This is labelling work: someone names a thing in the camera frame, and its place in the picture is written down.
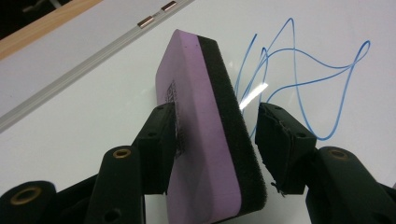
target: wooden edge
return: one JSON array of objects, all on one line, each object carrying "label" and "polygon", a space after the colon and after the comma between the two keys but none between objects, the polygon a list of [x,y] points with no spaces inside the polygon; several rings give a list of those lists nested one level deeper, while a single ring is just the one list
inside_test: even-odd
[{"label": "wooden edge", "polygon": [[74,0],[0,40],[0,60],[26,47],[43,35],[100,3],[102,0]]}]

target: brass insert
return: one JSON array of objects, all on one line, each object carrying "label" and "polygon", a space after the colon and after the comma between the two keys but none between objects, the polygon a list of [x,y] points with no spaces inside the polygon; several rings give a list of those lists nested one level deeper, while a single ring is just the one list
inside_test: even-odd
[{"label": "brass insert", "polygon": [[349,159],[348,155],[344,151],[336,148],[329,149],[329,153],[337,160],[346,161]]},{"label": "brass insert", "polygon": [[41,188],[32,186],[26,189],[21,190],[17,194],[15,194],[10,202],[13,205],[23,205],[27,204],[34,199],[36,199],[41,194]]},{"label": "brass insert", "polygon": [[113,157],[116,159],[123,159],[131,155],[131,150],[128,148],[122,148],[113,153]]}]

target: pink foam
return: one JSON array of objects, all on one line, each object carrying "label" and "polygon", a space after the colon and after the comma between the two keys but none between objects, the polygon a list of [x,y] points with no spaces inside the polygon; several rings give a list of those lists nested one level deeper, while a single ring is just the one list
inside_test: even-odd
[{"label": "pink foam", "polygon": [[168,188],[169,223],[236,216],[241,193],[197,35],[174,32],[158,68],[156,91],[158,105],[175,100],[184,146]]}]

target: black plastic part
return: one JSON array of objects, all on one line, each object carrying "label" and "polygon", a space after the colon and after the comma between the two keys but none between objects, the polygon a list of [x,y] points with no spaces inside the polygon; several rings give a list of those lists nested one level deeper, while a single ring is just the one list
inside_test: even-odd
[{"label": "black plastic part", "polygon": [[286,110],[260,104],[255,143],[283,194],[304,193],[304,171],[317,151],[316,142],[317,138]]},{"label": "black plastic part", "polygon": [[176,154],[175,104],[154,108],[132,146],[139,148],[143,193],[163,194]]},{"label": "black plastic part", "polygon": [[145,223],[139,154],[135,147],[115,147],[105,154],[85,224]]},{"label": "black plastic part", "polygon": [[396,203],[351,152],[324,147],[313,164],[323,192],[308,194],[312,223],[396,223]]},{"label": "black plastic part", "polygon": [[46,181],[21,184],[0,198],[0,223],[56,223],[55,187]]},{"label": "black plastic part", "polygon": [[396,189],[392,189],[392,188],[385,186],[383,184],[379,184],[379,185],[389,195],[389,197],[393,200],[393,202],[396,203]]},{"label": "black plastic part", "polygon": [[91,176],[57,194],[61,211],[59,224],[79,224],[84,222],[97,175]]}]

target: screw hole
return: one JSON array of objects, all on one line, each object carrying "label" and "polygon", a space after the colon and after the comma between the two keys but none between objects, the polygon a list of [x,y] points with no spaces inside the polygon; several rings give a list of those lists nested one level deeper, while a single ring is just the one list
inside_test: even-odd
[{"label": "screw hole", "polygon": [[127,148],[122,148],[113,153],[113,157],[116,159],[122,159],[131,155],[131,150]]},{"label": "screw hole", "polygon": [[41,188],[29,187],[21,190],[11,198],[11,204],[22,205],[33,201],[41,194]]},{"label": "screw hole", "polygon": [[332,154],[333,157],[335,157],[338,160],[347,160],[348,159],[348,155],[338,149],[330,149],[329,150],[330,154]]},{"label": "screw hole", "polygon": [[120,217],[121,217],[120,209],[113,208],[105,213],[104,220],[105,223],[113,223],[119,220]]}]

